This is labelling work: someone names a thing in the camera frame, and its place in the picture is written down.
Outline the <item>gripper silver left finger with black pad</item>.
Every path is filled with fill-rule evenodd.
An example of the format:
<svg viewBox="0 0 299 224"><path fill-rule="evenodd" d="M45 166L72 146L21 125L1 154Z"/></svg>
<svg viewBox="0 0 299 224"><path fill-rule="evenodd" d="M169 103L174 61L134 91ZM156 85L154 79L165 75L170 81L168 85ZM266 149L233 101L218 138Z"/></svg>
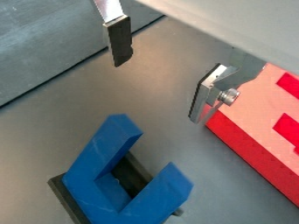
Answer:
<svg viewBox="0 0 299 224"><path fill-rule="evenodd" d="M118 0L92 0L92 2L104 21L113 66L120 67L133 55L130 17L124 13Z"/></svg>

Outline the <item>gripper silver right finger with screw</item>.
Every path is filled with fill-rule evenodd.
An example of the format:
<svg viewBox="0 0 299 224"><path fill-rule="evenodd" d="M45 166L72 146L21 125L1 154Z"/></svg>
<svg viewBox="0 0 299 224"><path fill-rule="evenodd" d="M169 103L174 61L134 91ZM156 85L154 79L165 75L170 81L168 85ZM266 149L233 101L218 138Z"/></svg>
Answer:
<svg viewBox="0 0 299 224"><path fill-rule="evenodd" d="M198 81L188 114L193 123L205 123L221 105L233 104L238 87L257 77L265 64L256 56L232 50L228 64L217 63Z"/></svg>

